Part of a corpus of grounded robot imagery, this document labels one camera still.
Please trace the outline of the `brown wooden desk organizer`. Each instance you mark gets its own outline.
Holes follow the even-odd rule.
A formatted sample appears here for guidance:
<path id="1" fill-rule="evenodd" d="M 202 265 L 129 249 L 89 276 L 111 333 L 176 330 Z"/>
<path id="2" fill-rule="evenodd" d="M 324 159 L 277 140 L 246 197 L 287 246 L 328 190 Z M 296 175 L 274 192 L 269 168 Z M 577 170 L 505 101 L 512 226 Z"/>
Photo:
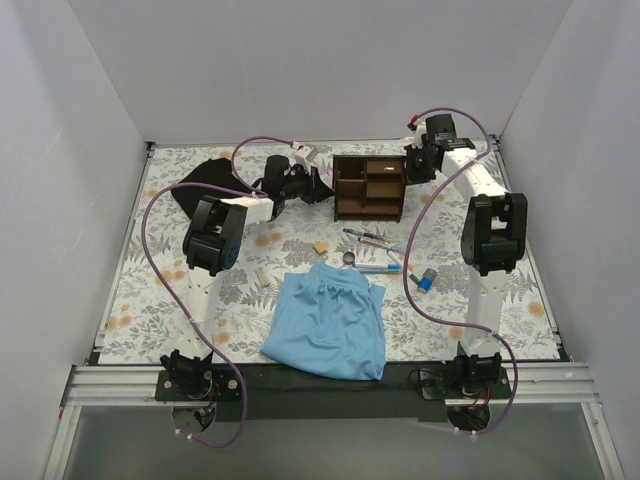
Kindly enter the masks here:
<path id="1" fill-rule="evenodd" d="M 334 220 L 399 222 L 406 187 L 404 160 L 399 155 L 334 155 Z"/>

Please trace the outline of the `tan eraser block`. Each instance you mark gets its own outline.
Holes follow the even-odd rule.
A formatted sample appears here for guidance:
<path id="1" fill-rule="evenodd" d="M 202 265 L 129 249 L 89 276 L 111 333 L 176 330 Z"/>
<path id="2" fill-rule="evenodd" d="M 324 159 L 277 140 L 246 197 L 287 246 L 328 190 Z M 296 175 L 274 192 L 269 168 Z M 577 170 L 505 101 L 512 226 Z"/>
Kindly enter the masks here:
<path id="1" fill-rule="evenodd" d="M 327 247 L 323 243 L 317 242 L 314 244 L 314 250 L 318 254 L 324 254 L 327 251 Z"/>

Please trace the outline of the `brown blue pen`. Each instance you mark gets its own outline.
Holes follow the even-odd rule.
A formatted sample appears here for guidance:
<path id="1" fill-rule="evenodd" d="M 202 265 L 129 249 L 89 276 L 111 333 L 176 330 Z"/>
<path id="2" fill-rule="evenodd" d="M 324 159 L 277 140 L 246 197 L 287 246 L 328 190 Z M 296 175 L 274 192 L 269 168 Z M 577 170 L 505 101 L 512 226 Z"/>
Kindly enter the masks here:
<path id="1" fill-rule="evenodd" d="M 358 242 L 362 244 L 366 244 L 371 247 L 392 251 L 394 253 L 404 253 L 404 250 L 398 246 L 391 245 L 386 242 L 379 242 L 379 241 L 376 241 L 375 239 L 370 239 L 367 237 L 358 237 Z"/>

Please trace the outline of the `white green-tipped marker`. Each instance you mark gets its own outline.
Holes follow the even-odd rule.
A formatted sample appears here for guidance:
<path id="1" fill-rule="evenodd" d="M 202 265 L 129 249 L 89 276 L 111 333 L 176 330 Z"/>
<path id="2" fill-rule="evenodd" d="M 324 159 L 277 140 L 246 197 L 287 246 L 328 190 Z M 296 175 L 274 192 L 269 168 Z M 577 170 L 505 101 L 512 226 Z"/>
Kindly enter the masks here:
<path id="1" fill-rule="evenodd" d="M 388 250 L 387 255 L 396 265 L 407 272 L 407 276 L 413 283 L 417 284 L 420 281 L 420 279 L 412 272 L 409 267 L 404 267 L 404 261 L 393 250 Z"/>

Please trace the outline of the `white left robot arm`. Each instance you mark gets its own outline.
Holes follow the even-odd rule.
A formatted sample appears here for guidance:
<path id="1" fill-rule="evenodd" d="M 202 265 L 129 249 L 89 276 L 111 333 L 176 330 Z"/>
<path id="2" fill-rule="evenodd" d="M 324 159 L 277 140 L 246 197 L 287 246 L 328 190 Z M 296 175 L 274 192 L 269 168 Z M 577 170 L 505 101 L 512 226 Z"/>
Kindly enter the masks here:
<path id="1" fill-rule="evenodd" d="M 182 250 L 188 273 L 187 308 L 196 324 L 208 320 L 214 297 L 239 257 L 244 229 L 279 216 L 285 202 L 300 199 L 312 205 L 334 191 L 317 168 L 271 155 L 262 178 L 248 188 L 232 173 L 228 159 L 210 159 L 196 167 L 172 193 L 190 219 Z"/>

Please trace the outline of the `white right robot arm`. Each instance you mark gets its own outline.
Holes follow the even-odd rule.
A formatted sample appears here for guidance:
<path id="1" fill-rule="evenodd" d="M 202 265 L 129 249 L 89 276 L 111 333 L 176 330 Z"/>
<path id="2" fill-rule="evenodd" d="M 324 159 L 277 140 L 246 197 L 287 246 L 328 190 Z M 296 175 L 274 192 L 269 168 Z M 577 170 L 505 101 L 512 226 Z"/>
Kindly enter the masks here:
<path id="1" fill-rule="evenodd" d="M 445 176 L 467 202 L 460 247 L 471 281 L 467 320 L 457 354 L 443 383 L 464 397 L 475 397 L 500 381 L 499 334 L 503 293 L 508 275 L 525 253 L 528 201 L 511 193 L 481 164 L 491 145 L 478 151 L 457 135 L 451 109 L 431 109 L 415 115 L 405 145 L 406 174 L 411 184 Z"/>

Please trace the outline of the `black folded cloth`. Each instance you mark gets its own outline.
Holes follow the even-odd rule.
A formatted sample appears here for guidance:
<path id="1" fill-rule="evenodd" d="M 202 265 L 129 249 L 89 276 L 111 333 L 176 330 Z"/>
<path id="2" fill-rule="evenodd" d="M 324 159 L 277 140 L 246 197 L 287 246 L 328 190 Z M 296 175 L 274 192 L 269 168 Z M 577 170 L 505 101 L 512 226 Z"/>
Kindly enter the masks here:
<path id="1" fill-rule="evenodd" d="M 209 159 L 192 170 L 180 184 L 189 186 L 175 188 L 171 195 L 189 219 L 203 196 L 218 199 L 238 198 L 239 192 L 250 194 L 247 188 L 232 173 L 229 159 Z"/>

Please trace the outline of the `light blue shorts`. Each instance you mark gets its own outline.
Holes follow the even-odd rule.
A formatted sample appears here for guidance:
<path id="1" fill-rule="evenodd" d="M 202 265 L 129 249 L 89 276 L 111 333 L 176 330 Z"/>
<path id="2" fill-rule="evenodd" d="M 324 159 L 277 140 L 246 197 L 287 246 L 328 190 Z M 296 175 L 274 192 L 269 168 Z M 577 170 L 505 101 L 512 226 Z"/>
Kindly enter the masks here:
<path id="1" fill-rule="evenodd" d="M 358 271 L 323 262 L 287 273 L 261 353 L 326 378 L 378 381 L 386 365 L 385 293 Z"/>

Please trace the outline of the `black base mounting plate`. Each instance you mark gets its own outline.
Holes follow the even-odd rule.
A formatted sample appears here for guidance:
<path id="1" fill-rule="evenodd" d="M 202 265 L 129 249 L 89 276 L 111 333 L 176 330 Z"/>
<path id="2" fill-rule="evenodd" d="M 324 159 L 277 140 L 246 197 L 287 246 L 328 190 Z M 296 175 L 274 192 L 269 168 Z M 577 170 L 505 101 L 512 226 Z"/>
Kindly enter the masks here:
<path id="1" fill-rule="evenodd" d="M 493 402 L 511 394 L 502 369 L 489 387 L 463 388 L 449 381 L 450 362 L 390 362 L 379 381 L 323 378 L 279 364 L 212 364 L 194 369 L 165 369 L 158 374 L 154 399 L 195 408 L 212 403 L 217 420 L 238 420 L 248 401 L 249 420 L 417 418 L 444 422 L 445 403 L 470 405 L 484 412 L 484 394 Z"/>

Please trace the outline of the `aluminium frame rail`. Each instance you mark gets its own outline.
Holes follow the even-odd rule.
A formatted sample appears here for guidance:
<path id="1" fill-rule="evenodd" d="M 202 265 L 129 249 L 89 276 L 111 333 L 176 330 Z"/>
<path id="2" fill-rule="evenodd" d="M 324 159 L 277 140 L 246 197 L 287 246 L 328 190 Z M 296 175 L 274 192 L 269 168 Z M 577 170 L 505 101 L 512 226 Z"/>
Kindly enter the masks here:
<path id="1" fill-rule="evenodd" d="M 172 405 L 154 399 L 157 367 L 74 367 L 43 477 L 149 478 L 152 450 L 171 438 Z"/>

